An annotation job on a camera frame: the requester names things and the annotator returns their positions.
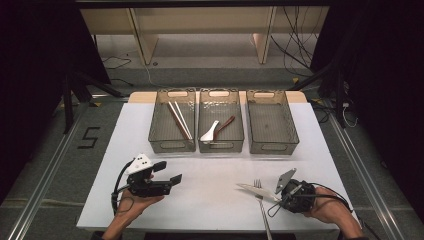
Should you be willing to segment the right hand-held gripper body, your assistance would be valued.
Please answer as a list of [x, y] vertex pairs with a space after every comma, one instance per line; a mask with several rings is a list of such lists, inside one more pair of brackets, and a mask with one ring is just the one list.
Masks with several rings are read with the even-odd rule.
[[292, 213], [308, 212], [315, 202], [315, 187], [306, 181], [298, 181], [293, 179], [297, 169], [293, 168], [282, 174], [277, 182], [276, 194], [288, 192], [289, 198], [284, 200], [290, 201], [290, 207], [286, 210]]

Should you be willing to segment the aluminium floor rail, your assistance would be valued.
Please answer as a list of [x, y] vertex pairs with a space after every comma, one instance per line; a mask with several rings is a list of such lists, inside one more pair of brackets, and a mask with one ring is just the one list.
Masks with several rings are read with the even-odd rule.
[[386, 204], [386, 201], [383, 199], [382, 194], [378, 190], [377, 185], [371, 177], [371, 174], [366, 169], [366, 166], [364, 165], [362, 158], [360, 157], [347, 131], [339, 126], [334, 115], [331, 115], [329, 119], [341, 144], [343, 145], [343, 148], [345, 149], [345, 152], [348, 155], [348, 159], [351, 162], [352, 167], [355, 170], [355, 173], [358, 176], [359, 181], [364, 188], [380, 223], [382, 224], [386, 235], [388, 236], [388, 239], [406, 240], [405, 235], [400, 229], [400, 225], [395, 219], [395, 215], [392, 213]]
[[81, 118], [89, 108], [88, 103], [80, 103], [75, 109], [75, 119], [69, 129], [63, 133], [57, 141], [54, 153], [49, 158], [48, 164], [43, 168], [43, 173], [36, 181], [29, 198], [22, 199], [22, 211], [12, 225], [11, 231], [5, 237], [6, 240], [23, 240], [30, 228], [36, 213], [68, 151], [71, 141], [80, 125]]

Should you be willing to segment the wooden table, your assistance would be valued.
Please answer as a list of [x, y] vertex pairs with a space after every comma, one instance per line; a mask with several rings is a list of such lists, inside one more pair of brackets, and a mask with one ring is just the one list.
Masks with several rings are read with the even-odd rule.
[[[130, 94], [129, 103], [154, 103], [157, 93], [155, 91], [139, 91]], [[307, 99], [301, 91], [287, 91], [287, 100], [289, 103], [306, 103]]]

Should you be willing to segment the white table sheet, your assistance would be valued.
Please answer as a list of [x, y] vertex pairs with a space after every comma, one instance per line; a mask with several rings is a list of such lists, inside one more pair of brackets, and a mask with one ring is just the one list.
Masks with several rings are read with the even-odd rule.
[[165, 161], [157, 180], [182, 178], [161, 202], [149, 207], [132, 228], [146, 232], [261, 232], [261, 205], [245, 185], [260, 180], [273, 190], [278, 177], [290, 169], [298, 180], [319, 183], [344, 194], [345, 187], [308, 103], [290, 106], [300, 142], [290, 156], [253, 155], [248, 150], [229, 155], [155, 154], [148, 141], [154, 106], [127, 103], [77, 222], [87, 230], [106, 228], [113, 218], [111, 193], [125, 183], [120, 171], [139, 153], [152, 161]]

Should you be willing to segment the metal fork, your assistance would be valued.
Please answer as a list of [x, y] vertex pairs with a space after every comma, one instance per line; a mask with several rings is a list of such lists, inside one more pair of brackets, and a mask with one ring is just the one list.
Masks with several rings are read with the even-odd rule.
[[[253, 184], [254, 184], [254, 187], [261, 188], [260, 179], [255, 179], [253, 181]], [[272, 234], [271, 234], [271, 231], [270, 231], [270, 227], [269, 227], [269, 223], [268, 223], [268, 219], [266, 217], [265, 209], [264, 209], [264, 206], [263, 206], [263, 197], [259, 194], [255, 194], [255, 197], [256, 197], [257, 201], [259, 202], [259, 206], [260, 206], [260, 210], [261, 210], [261, 214], [262, 214], [262, 219], [263, 219], [263, 223], [264, 223], [264, 227], [265, 227], [265, 231], [266, 231], [267, 240], [273, 240]]]

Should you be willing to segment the clear grey plastic bin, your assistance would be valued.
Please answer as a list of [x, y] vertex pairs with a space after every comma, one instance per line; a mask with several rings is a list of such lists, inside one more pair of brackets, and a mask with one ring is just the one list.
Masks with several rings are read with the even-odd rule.
[[[215, 120], [219, 121], [216, 129], [234, 115], [235, 119], [219, 134], [217, 140], [209, 144], [200, 141]], [[198, 145], [201, 153], [236, 153], [241, 152], [244, 142], [243, 119], [239, 91], [227, 88], [202, 88], [200, 90], [198, 116]]]
[[[176, 101], [193, 139], [189, 140], [177, 114]], [[196, 90], [165, 88], [157, 91], [148, 141], [155, 153], [194, 152], [196, 136]]]
[[251, 154], [292, 155], [300, 140], [284, 90], [247, 90]]

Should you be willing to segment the black metal stand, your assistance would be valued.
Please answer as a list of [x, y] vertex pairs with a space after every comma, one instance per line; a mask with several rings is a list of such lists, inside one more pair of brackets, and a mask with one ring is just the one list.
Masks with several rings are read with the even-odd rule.
[[118, 98], [123, 98], [124, 94], [112, 87], [102, 83], [90, 75], [81, 71], [72, 70], [67, 73], [62, 81], [63, 103], [65, 109], [65, 130], [68, 133], [74, 123], [72, 107], [72, 94], [76, 96], [80, 103], [88, 103], [92, 98], [87, 86], [93, 85], [96, 88]]
[[335, 114], [339, 125], [345, 128], [345, 121], [343, 118], [343, 103], [344, 103], [344, 79], [340, 64], [337, 62], [330, 62], [327, 66], [314, 73], [312, 76], [295, 84], [289, 88], [289, 91], [299, 91], [304, 87], [320, 80], [321, 84], [318, 89], [320, 97], [334, 96], [336, 99]]

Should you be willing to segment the brown chopsticks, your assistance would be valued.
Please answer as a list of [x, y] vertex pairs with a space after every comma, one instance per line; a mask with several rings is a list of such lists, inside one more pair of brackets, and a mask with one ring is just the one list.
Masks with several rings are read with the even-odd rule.
[[179, 116], [179, 119], [180, 119], [180, 121], [181, 121], [181, 123], [182, 123], [183, 130], [184, 130], [185, 134], [187, 135], [187, 138], [188, 138], [189, 140], [192, 140], [192, 139], [193, 139], [192, 134], [191, 134], [191, 132], [190, 132], [190, 129], [188, 128], [188, 125], [187, 125], [187, 123], [186, 123], [186, 120], [185, 120], [185, 118], [184, 118], [184, 115], [182, 114], [182, 111], [181, 111], [181, 109], [180, 109], [180, 107], [179, 107], [178, 103], [177, 103], [176, 101], [174, 101], [174, 104], [175, 104], [175, 107], [176, 107], [176, 109], [177, 109], [177, 114], [178, 114], [178, 116]]

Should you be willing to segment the person's left hand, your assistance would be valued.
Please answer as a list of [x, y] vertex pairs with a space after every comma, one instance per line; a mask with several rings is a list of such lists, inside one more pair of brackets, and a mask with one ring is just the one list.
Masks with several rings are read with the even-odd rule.
[[133, 221], [138, 216], [140, 216], [149, 206], [163, 199], [163, 196], [143, 198], [135, 196], [129, 191], [124, 191], [119, 201], [115, 217], [127, 221]]

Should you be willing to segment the person's right hand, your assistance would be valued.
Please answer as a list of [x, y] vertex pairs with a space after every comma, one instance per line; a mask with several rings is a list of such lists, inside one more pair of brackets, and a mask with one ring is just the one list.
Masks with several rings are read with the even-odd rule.
[[348, 210], [342, 202], [334, 199], [335, 194], [332, 191], [317, 187], [315, 193], [318, 194], [318, 197], [315, 199], [313, 207], [303, 213], [305, 217], [312, 217], [324, 223], [334, 223], [336, 213], [340, 210]]

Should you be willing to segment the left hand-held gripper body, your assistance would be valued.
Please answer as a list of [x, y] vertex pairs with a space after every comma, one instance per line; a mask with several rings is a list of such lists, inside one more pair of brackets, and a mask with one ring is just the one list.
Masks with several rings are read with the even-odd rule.
[[128, 190], [133, 195], [145, 198], [170, 193], [172, 188], [170, 180], [153, 181], [151, 179], [154, 164], [145, 154], [140, 153], [127, 167], [125, 174], [128, 176]]

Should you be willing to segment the black curtain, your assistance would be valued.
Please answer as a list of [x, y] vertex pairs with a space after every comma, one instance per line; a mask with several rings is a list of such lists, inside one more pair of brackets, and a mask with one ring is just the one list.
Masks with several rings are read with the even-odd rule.
[[329, 63], [365, 8], [344, 65], [348, 96], [382, 160], [424, 223], [424, 0], [334, 0], [312, 68]]
[[0, 0], [0, 203], [73, 72], [110, 82], [75, 0]]

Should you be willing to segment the white ceramic spoon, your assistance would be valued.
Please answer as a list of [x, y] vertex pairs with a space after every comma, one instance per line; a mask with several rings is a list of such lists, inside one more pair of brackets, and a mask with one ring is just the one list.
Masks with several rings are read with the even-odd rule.
[[200, 141], [204, 144], [209, 144], [214, 139], [214, 133], [217, 125], [219, 124], [218, 120], [215, 120], [209, 130], [200, 137]]

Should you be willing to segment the brown wooden spoon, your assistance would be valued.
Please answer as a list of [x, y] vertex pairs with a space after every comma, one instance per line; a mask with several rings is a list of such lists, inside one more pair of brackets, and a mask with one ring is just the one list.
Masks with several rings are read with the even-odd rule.
[[235, 116], [234, 115], [232, 115], [232, 116], [230, 116], [228, 119], [227, 119], [227, 121], [224, 123], [224, 124], [222, 124], [221, 126], [219, 126], [215, 131], [214, 131], [214, 134], [213, 134], [213, 140], [215, 141], [215, 140], [217, 140], [217, 138], [218, 138], [218, 134], [225, 128], [225, 127], [227, 127], [230, 123], [232, 123], [233, 121], [234, 121], [234, 119], [235, 119]]

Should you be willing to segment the beige wooden desk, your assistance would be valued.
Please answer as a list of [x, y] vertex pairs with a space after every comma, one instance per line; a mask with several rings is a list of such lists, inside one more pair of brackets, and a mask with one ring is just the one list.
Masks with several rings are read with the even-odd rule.
[[160, 34], [251, 34], [258, 62], [267, 60], [273, 33], [319, 33], [327, 6], [83, 9], [93, 35], [131, 35], [148, 65]]

